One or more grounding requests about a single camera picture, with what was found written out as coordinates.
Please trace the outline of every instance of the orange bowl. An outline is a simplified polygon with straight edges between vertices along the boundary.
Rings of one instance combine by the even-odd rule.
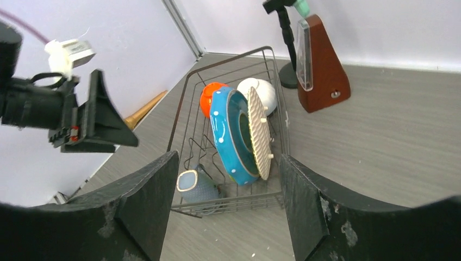
[[[203,88],[202,94],[200,95],[200,108],[202,109],[203,115],[210,118],[211,100],[213,99],[213,92],[219,90],[223,86],[228,86],[223,83],[210,83]]]

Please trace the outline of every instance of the black wire dish rack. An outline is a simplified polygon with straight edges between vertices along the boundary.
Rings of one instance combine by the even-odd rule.
[[[246,78],[263,79],[276,89],[277,108],[268,117],[274,158],[268,180],[257,180],[251,185],[238,186],[228,176],[213,142],[208,118],[199,106],[203,88],[212,82],[225,83],[233,88]],[[199,203],[186,203],[176,191],[172,211],[201,218],[205,215],[267,208],[283,208],[278,161],[282,153],[289,154],[288,112],[283,89],[278,78],[275,56],[271,47],[261,47],[191,71],[185,80],[168,151],[179,152],[179,173],[200,163],[226,197]]]

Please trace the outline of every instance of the white cup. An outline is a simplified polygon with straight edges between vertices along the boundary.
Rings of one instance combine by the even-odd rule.
[[[251,87],[256,89],[263,106],[267,107],[266,116],[269,116],[277,107],[277,95],[274,87],[266,80],[247,78],[239,83],[237,90],[248,98]]]

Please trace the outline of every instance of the white wall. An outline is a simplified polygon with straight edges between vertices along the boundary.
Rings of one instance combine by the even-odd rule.
[[[208,52],[264,45],[288,57],[264,0],[176,0]],[[343,63],[461,71],[460,0],[307,0]],[[292,24],[300,19],[294,8]]]
[[[0,0],[0,8],[32,24],[51,39],[89,40],[97,54],[75,70],[80,103],[87,99],[89,74],[103,69],[109,96],[128,116],[155,95],[172,88],[195,57],[160,0]],[[23,32],[16,76],[49,71],[43,44]],[[0,126],[0,201],[44,204],[57,192],[73,193],[109,154],[61,154],[47,131]]]

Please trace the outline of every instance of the gray table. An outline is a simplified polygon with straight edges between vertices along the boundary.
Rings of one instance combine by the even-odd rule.
[[[226,58],[206,54],[194,68]],[[280,68],[286,61],[278,63]],[[313,114],[302,109],[296,90],[284,90],[291,155],[352,190],[394,204],[417,206],[461,193],[461,76],[345,70],[352,97]],[[184,79],[135,130],[140,146],[117,150],[78,195],[166,151],[183,84]],[[293,260],[292,255],[285,212],[270,208],[203,219],[171,213],[162,260]]]

